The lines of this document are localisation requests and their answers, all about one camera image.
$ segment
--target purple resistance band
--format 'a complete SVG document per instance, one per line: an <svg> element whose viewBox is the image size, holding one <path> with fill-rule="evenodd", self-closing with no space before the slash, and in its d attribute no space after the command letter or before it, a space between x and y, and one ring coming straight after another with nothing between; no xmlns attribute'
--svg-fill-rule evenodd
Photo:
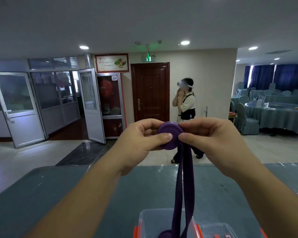
<svg viewBox="0 0 298 238"><path fill-rule="evenodd" d="M175 202L174 212L172 219L171 230L165 230L161 232L158 238L187 238L187 230L191 222L193 211L194 211L194 173L193 173L193 162L191 146L182 143L178 136L183 133L182 128L175 122L165 122L159 129L159 133L171 133L173 138L167 144L161 145L164 149L171 150L176 147L179 148L180 152L180 163L177 174L177 183L175 186ZM186 212L186 226L180 236L181 228L181 212L182 212L182 182L183 182L183 195L184 195L184 207Z"/></svg>

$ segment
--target hand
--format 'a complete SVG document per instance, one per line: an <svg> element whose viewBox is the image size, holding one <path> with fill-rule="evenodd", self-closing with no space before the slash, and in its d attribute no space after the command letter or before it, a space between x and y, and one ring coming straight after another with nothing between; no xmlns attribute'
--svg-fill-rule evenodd
<svg viewBox="0 0 298 238"><path fill-rule="evenodd" d="M107 154L114 159L113 162L118 163L122 175L128 174L132 168L143 161L149 151L162 149L160 145L172 139L170 133L156 135L161 124L163 122L156 119L140 120L130 124L120 135Z"/></svg>
<svg viewBox="0 0 298 238"><path fill-rule="evenodd" d="M261 165L229 120L200 118L179 124L182 142L205 152L208 159L226 176L236 178Z"/></svg>
<svg viewBox="0 0 298 238"><path fill-rule="evenodd" d="M183 90L180 90L180 91L179 91L179 97L181 97L181 98L184 97L184 91L183 91Z"/></svg>

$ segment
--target framed poster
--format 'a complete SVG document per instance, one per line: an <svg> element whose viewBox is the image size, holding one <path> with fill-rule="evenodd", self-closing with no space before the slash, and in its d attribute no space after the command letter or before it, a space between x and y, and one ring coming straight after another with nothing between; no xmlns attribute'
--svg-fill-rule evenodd
<svg viewBox="0 0 298 238"><path fill-rule="evenodd" d="M128 73L128 53L95 55L97 73Z"/></svg>

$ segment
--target black pants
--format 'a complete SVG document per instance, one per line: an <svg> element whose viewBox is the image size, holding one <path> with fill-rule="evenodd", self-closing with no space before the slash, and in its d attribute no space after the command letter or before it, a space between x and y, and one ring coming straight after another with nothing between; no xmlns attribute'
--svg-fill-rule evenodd
<svg viewBox="0 0 298 238"><path fill-rule="evenodd" d="M201 150L199 150L198 148L195 148L194 146L191 146L191 149L193 150L193 152L202 157L204 155L204 152L202 152ZM178 145L178 152L175 154L175 156L173 157L173 159L175 160L175 162L178 164L180 163L180 150L181 150L181 146Z"/></svg>

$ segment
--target blue curtain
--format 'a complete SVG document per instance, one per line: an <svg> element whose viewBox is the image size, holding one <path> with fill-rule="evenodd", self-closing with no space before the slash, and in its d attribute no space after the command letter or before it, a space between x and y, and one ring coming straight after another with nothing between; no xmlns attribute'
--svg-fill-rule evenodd
<svg viewBox="0 0 298 238"><path fill-rule="evenodd" d="M254 66L249 88L256 90L266 90L271 82L273 82L274 65L258 65Z"/></svg>
<svg viewBox="0 0 298 238"><path fill-rule="evenodd" d="M282 91L298 89L298 64L277 65L274 83Z"/></svg>
<svg viewBox="0 0 298 238"><path fill-rule="evenodd" d="M244 73L244 81L243 81L243 83L244 83L244 89L247 88L249 71L250 71L250 66L246 66L245 67L245 73Z"/></svg>

